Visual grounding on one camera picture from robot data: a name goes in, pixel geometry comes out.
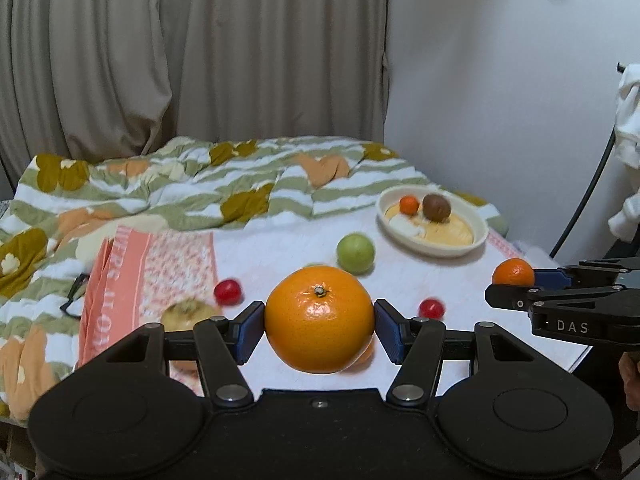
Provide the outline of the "person's right hand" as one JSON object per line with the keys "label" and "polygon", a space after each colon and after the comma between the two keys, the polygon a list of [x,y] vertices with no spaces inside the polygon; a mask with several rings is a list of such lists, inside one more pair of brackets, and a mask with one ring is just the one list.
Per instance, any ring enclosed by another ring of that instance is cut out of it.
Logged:
{"label": "person's right hand", "polygon": [[625,352],[618,362],[620,377],[623,379],[624,393],[628,408],[638,412],[640,410],[640,375],[639,362],[631,354]]}

